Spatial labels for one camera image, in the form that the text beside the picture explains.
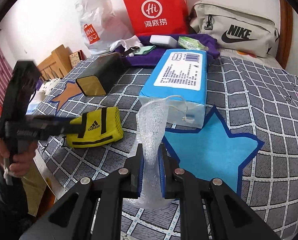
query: silver screw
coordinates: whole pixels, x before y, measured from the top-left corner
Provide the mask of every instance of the silver screw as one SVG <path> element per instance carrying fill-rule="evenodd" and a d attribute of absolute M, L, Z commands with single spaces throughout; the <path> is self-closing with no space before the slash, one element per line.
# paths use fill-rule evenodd
<path fill-rule="evenodd" d="M 220 185 L 222 185 L 222 180 L 215 178 L 212 180 L 212 183 L 215 184 L 216 186 L 220 186 Z"/>
<path fill-rule="evenodd" d="M 185 173 L 185 170 L 182 169 L 182 168 L 176 168 L 176 169 L 175 169 L 175 173 L 178 174 L 178 175 L 182 175 L 182 174 Z"/>
<path fill-rule="evenodd" d="M 121 175 L 125 175 L 125 174 L 128 174 L 128 169 L 126 169 L 126 168 L 121 168 L 121 169 L 119 169 L 119 174 L 121 174 Z"/>
<path fill-rule="evenodd" d="M 84 177 L 80 180 L 81 184 L 82 185 L 86 185 L 86 184 L 89 184 L 90 183 L 90 178 L 88 177 Z"/>

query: wooden headboard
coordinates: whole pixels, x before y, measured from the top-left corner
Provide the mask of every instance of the wooden headboard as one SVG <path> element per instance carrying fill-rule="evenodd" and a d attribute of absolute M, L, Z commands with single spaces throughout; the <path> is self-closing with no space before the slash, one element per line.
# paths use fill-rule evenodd
<path fill-rule="evenodd" d="M 38 65 L 41 78 L 46 81 L 65 77 L 72 70 L 69 55 L 68 49 L 63 44 L 52 51 L 51 55 Z"/>
<path fill-rule="evenodd" d="M 276 60 L 283 69 L 286 69 L 293 28 L 292 7 L 286 0 L 280 0 L 280 38 L 276 55 Z"/>

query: black stripe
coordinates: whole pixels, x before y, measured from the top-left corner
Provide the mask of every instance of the black stripe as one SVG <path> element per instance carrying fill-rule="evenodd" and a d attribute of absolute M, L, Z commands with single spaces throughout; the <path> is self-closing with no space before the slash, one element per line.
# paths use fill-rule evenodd
<path fill-rule="evenodd" d="M 106 138 L 103 138 L 101 140 L 97 140 L 97 141 L 94 141 L 94 142 L 72 142 L 73 145 L 88 145 L 88 144 L 97 144 L 97 143 L 100 143 L 100 142 L 105 142 L 105 141 L 109 141 L 111 140 L 113 137 L 112 135 L 106 137 Z"/>
<path fill-rule="evenodd" d="M 82 127 L 84 127 L 84 129 L 81 130 L 81 133 L 78 134 L 78 138 L 80 138 L 80 139 L 84 137 L 84 133 L 85 133 L 85 130 L 86 130 L 86 125 L 87 125 L 87 113 L 82 114 L 81 125 L 82 125 Z"/>
<path fill-rule="evenodd" d="M 107 108 L 101 108 L 101 134 L 107 132 Z"/>

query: yellow adidas pouch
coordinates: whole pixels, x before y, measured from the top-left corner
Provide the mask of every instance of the yellow adidas pouch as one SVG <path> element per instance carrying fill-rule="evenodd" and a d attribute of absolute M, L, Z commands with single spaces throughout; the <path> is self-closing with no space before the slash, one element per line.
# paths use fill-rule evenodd
<path fill-rule="evenodd" d="M 123 137 L 117 107 L 103 107 L 93 112 L 84 113 L 71 120 L 70 123 L 85 124 L 83 133 L 67 135 L 67 144 L 72 148 L 96 147 L 118 141 Z"/>

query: gray checkered bedspread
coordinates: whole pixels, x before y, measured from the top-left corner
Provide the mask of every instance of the gray checkered bedspread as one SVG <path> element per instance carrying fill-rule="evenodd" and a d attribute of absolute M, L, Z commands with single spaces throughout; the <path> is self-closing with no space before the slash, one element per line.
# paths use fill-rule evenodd
<path fill-rule="evenodd" d="M 37 112 L 55 114 L 56 104 L 49 101 L 63 91 L 66 82 L 74 82 L 92 60 L 80 62 L 39 105 Z M 67 148 L 62 136 L 39 142 L 43 160 L 66 190 L 84 176 L 103 178 L 123 166 L 135 139 L 135 115 L 141 106 L 137 95 L 151 72 L 130 69 L 109 95 L 95 98 L 79 95 L 60 109 L 59 116 L 75 117 L 99 107 L 117 106 L 124 130 L 122 140 L 89 149 Z M 292 235 L 298 230 L 298 77 L 221 56 L 208 70 L 206 112 L 213 105 L 233 133 L 253 133 L 265 142 L 243 170 L 241 196 L 280 237 Z M 180 239 L 179 214 L 178 202 L 159 210 L 124 204 L 121 231 L 140 240 Z"/>

